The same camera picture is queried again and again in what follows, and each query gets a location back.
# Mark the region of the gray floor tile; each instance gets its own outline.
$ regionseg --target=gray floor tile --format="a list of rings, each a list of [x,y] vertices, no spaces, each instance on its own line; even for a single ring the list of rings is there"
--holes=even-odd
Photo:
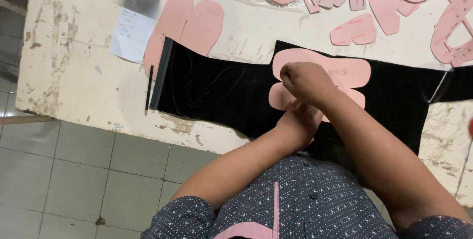
[[[56,158],[108,169],[115,132],[62,121]]]
[[[0,147],[54,157],[60,121],[6,124]]]
[[[98,226],[96,239],[139,239],[141,232],[111,227],[107,225]]]
[[[106,169],[55,159],[44,212],[95,222],[106,180]]]
[[[169,144],[117,133],[110,169],[164,178]]]
[[[381,199],[379,199],[379,197],[375,194],[375,192],[371,191],[370,189],[363,188],[363,190],[364,190],[365,193],[368,195],[368,197],[371,199],[371,201],[373,202],[373,204],[376,206],[376,208],[378,209],[379,213],[382,213],[382,212],[383,212],[384,204],[383,204],[383,202],[381,201]]]
[[[0,7],[0,34],[22,38],[24,24],[24,16]]]
[[[0,204],[42,212],[52,158],[0,149]]]
[[[4,116],[7,110],[7,101],[8,101],[8,93],[0,91],[0,115],[1,116]]]
[[[0,238],[38,239],[41,212],[0,205]]]
[[[93,222],[80,221],[45,213],[39,239],[95,239]]]
[[[183,184],[193,173],[219,156],[208,151],[171,145],[164,179]]]
[[[0,61],[19,64],[18,46],[21,38],[0,34]]]
[[[103,197],[105,224],[144,231],[157,212],[163,181],[110,170]]]
[[[0,91],[16,93],[19,68],[0,62]]]
[[[169,203],[171,197],[181,186],[182,184],[168,181],[163,182],[163,189],[161,190],[161,197],[159,198],[159,208],[157,209],[158,211]]]

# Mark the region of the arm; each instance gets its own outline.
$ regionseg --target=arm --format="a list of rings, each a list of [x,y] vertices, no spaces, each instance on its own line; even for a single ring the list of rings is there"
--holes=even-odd
[[[212,209],[219,209],[265,170],[309,145],[321,120],[319,110],[302,103],[293,105],[275,128],[197,171],[171,200],[194,195],[204,199]]]
[[[322,66],[310,62],[287,63],[281,69],[281,78],[296,98],[319,108],[327,116],[359,173],[386,205],[396,226],[407,228],[432,215],[471,222],[461,205],[419,158],[339,91]]]

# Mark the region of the person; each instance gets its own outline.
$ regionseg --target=person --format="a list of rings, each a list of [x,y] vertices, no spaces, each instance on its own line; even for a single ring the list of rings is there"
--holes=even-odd
[[[287,63],[281,79],[297,100],[276,127],[193,174],[142,239],[473,238],[456,199],[320,65]],[[395,230],[350,173],[296,153],[311,143],[322,115]]]

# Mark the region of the hand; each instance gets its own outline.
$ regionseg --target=hand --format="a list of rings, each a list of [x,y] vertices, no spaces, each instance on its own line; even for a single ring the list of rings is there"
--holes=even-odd
[[[287,108],[288,110],[279,119],[274,130],[292,153],[304,149],[314,140],[314,134],[322,121],[323,113],[298,100]]]
[[[284,87],[301,102],[322,108],[340,91],[323,67],[312,62],[288,62],[281,68]]]

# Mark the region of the pink pocket trim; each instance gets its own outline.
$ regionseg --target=pink pocket trim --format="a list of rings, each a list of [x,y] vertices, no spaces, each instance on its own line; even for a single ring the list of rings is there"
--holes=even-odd
[[[273,229],[257,222],[241,222],[228,227],[214,239],[229,239],[242,236],[252,239],[279,239],[279,183],[274,182],[274,219]]]

